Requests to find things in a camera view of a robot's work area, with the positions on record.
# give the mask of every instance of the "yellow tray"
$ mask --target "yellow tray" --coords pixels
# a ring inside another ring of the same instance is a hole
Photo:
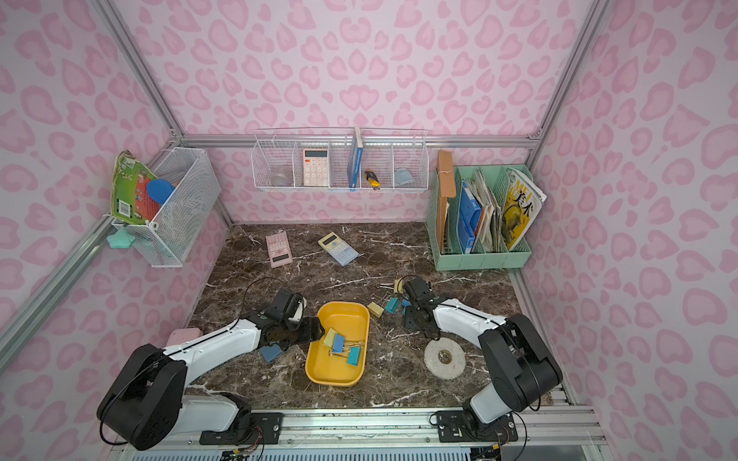
[[[359,354],[359,364],[355,367],[346,363],[345,358],[329,356],[330,349],[323,345],[325,339],[323,335],[321,339],[310,343],[305,373],[310,381],[318,384],[353,386],[364,374],[369,339],[369,311],[358,302],[331,301],[320,308],[318,319],[326,334],[333,328],[338,334],[343,335],[346,341],[364,340],[364,346]]]

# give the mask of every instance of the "white calculator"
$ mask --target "white calculator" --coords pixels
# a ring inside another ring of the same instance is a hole
[[[355,260],[359,253],[351,246],[343,241],[341,237],[336,235],[336,232],[331,232],[325,237],[318,240],[318,244],[328,252],[341,266],[349,264]]]
[[[273,235],[266,236],[266,250],[269,252],[269,264],[272,268],[290,264],[292,259],[292,251],[289,249],[287,241],[287,232],[278,232]]]
[[[329,187],[328,149],[303,150],[303,186]]]

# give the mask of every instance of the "green board game box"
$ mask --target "green board game box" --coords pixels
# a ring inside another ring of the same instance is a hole
[[[130,152],[124,150],[115,160],[110,210],[113,217],[128,224],[146,224],[161,207],[146,192],[156,175]]]

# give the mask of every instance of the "blue plastic lid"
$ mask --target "blue plastic lid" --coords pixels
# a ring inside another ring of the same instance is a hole
[[[153,179],[146,186],[146,193],[151,200],[161,205],[166,203],[172,192],[174,192],[174,186],[166,179]]]

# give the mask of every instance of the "dark marble surface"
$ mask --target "dark marble surface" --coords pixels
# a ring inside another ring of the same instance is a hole
[[[284,229],[295,261],[271,268],[265,236]],[[342,268],[317,244],[336,232],[360,254]],[[509,316],[520,312],[506,271],[436,272],[428,234],[422,223],[311,224],[237,226],[213,269],[197,305],[191,327],[204,333],[233,321],[244,290],[254,280],[278,277],[307,299],[305,315],[313,316],[329,301],[375,301],[384,306],[395,278],[415,274],[429,280],[436,293],[453,295],[485,312]],[[249,308],[272,300],[281,283],[263,280],[246,296]],[[466,353],[466,369],[445,381],[424,363],[429,339],[402,327],[401,309],[370,321],[364,375],[353,387],[330,387],[310,381],[305,373],[307,344],[290,347],[267,364],[250,353],[209,371],[187,393],[234,392],[255,408],[342,408],[371,406],[458,406],[489,382],[481,351],[454,336]]]

